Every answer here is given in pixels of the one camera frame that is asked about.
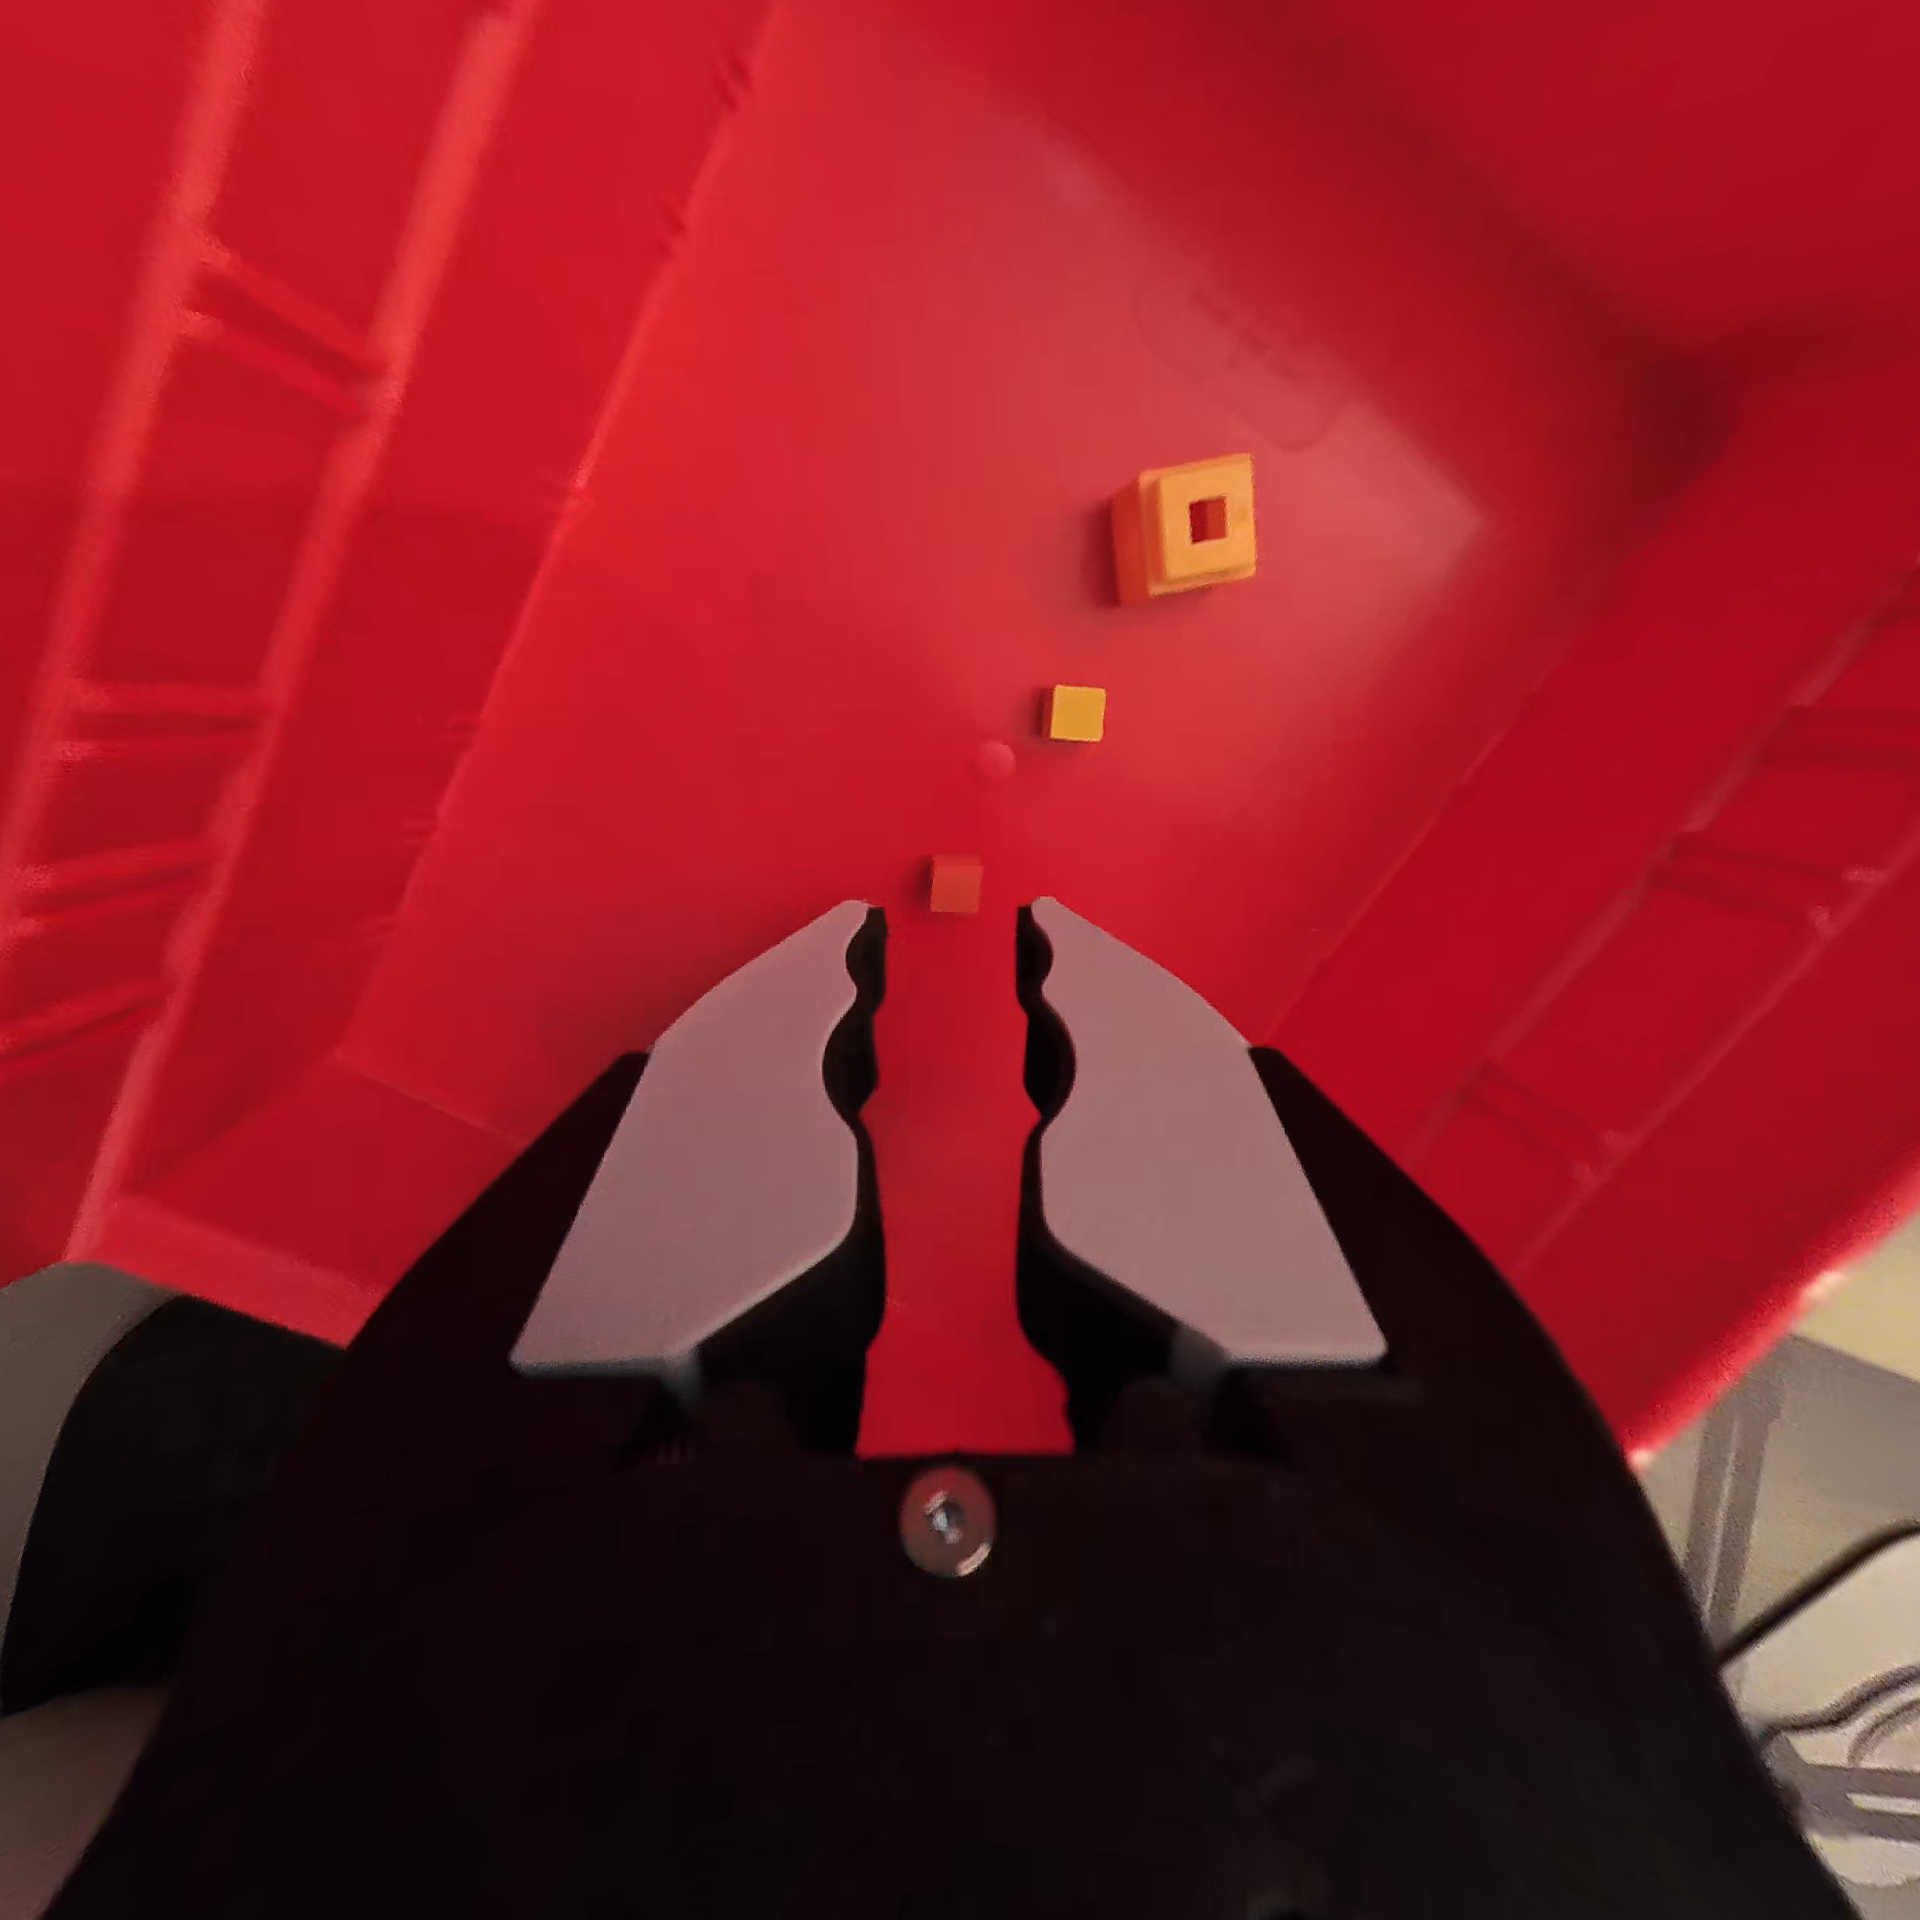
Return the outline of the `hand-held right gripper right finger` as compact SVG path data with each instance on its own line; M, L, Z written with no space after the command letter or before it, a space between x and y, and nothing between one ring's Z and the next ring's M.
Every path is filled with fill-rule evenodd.
M1040 1249L1208 1371L1358 1371L1388 1351L1248 1038L1042 895L1018 925Z

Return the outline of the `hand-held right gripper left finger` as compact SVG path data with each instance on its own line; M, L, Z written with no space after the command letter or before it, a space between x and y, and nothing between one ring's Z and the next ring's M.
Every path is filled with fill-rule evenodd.
M738 967L658 1038L513 1346L521 1377L690 1383L700 1351L858 1222L858 1130L828 1055L859 1005L845 900Z

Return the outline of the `orange cube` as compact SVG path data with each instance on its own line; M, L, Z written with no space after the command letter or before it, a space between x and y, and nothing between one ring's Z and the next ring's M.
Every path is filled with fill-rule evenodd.
M1257 573L1251 453L1141 470L1112 499L1117 596L1146 605Z

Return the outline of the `red plastic bin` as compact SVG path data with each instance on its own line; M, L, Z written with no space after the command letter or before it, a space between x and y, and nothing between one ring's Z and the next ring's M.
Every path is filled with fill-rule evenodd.
M4 1279L347 1338L854 898L861 1439L1054 1449L1056 895L1667 1438L1915 1209L1915 155L1915 4L4 4Z

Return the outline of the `white desk foot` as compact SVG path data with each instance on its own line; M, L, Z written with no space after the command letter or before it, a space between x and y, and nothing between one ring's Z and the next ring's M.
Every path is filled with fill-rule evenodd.
M1857 1881L1915 1871L1917 1388L1789 1338L1642 1490L1766 1771Z

